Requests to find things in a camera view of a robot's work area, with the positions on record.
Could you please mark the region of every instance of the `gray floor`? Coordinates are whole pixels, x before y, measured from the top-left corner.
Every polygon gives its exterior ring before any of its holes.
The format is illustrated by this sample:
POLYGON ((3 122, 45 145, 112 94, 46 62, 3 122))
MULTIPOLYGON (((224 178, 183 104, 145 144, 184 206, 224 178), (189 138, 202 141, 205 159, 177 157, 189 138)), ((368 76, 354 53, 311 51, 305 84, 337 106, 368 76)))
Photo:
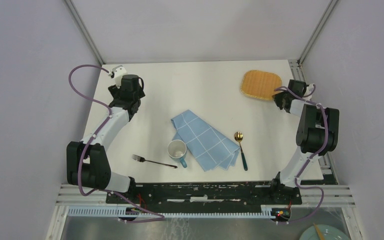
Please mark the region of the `gray floor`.
MULTIPOLYGON (((292 219, 309 214, 312 209, 292 209, 292 219)), ((64 240, 298 240, 316 224, 333 226, 348 235, 340 208, 319 210, 308 220, 278 225, 268 219, 168 218, 149 223, 123 223, 111 217, 68 217, 64 240)))

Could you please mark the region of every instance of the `mug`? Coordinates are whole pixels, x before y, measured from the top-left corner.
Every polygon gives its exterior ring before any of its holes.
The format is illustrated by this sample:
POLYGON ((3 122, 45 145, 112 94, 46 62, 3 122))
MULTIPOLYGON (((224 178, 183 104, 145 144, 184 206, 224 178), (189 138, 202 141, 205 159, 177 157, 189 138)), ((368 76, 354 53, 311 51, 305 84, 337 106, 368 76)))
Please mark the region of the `mug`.
POLYGON ((176 162, 180 162, 181 165, 186 168, 185 156, 188 148, 182 140, 173 140, 168 144, 167 152, 171 159, 176 162))

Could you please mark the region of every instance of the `blue towel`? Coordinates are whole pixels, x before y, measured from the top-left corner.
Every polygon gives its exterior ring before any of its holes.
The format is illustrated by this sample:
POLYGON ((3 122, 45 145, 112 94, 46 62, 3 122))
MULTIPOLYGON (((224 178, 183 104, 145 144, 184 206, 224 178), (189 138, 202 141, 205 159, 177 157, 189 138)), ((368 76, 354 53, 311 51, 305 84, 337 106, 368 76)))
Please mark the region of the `blue towel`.
POLYGON ((234 166, 239 146, 203 121, 192 111, 186 110, 171 119, 177 133, 173 140, 186 143, 187 148, 204 171, 234 166))

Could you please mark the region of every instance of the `spoon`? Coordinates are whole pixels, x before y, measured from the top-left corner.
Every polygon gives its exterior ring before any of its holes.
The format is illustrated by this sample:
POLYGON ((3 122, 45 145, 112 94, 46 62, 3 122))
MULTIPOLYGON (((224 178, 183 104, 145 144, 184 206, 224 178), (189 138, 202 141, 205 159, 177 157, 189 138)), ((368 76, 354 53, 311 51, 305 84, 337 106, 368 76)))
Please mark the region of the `spoon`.
POLYGON ((243 169, 245 171, 248 171, 247 161, 245 160, 244 151, 242 150, 242 145, 241 145, 241 141, 242 141, 242 139, 244 139, 244 135, 242 134, 242 132, 237 131, 237 132, 234 133, 234 139, 236 140, 236 142, 239 143, 240 154, 242 155, 243 169))

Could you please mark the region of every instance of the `kitchen item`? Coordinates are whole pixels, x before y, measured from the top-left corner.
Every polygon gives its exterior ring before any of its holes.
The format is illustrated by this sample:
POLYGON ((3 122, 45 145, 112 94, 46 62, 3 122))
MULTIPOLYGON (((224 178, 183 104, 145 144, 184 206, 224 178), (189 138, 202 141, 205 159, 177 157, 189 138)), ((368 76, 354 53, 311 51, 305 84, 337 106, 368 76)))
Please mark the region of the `kitchen item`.
POLYGON ((272 101, 272 96, 277 93, 275 88, 282 85, 281 78, 274 73, 251 70, 245 73, 240 90, 245 96, 272 101))
POLYGON ((174 168, 174 169, 177 169, 178 166, 175 166, 175 165, 170 165, 170 164, 165 164, 165 163, 161 163, 161 162, 156 162, 156 161, 151 161, 151 160, 146 160, 144 157, 141 157, 141 156, 138 156, 138 155, 132 155, 131 156, 134 160, 138 161, 138 162, 150 162, 150 163, 154 163, 154 164, 160 164, 160 165, 164 165, 164 166, 167 166, 167 167, 170 167, 170 168, 174 168))
POLYGON ((240 154, 242 155, 243 169, 244 169, 245 171, 248 171, 247 161, 245 160, 244 151, 242 150, 242 145, 241 145, 241 141, 244 139, 244 135, 242 134, 242 132, 237 131, 237 132, 234 133, 234 139, 236 140, 236 142, 239 143, 240 154))
MULTIPOLYGON (((318 224, 317 227, 320 229, 320 232, 323 234, 325 240, 350 240, 350 238, 345 235, 342 231, 339 229, 324 225, 324 224, 318 224)), ((314 226, 309 227, 307 230, 305 230, 299 240, 319 240, 319 236, 317 235, 316 228, 314 226)))
POLYGON ((235 165, 239 146, 192 111, 186 110, 173 117, 171 123, 177 131, 173 139, 186 143, 204 171, 216 167, 227 170, 235 165))
POLYGON ((168 144, 167 152, 171 159, 181 163, 181 165, 186 168, 188 165, 185 161, 185 156, 187 152, 186 144, 182 140, 173 140, 168 144))
POLYGON ((320 240, 325 240, 325 236, 323 235, 322 231, 320 231, 319 227, 313 222, 315 231, 317 232, 317 236, 320 240))

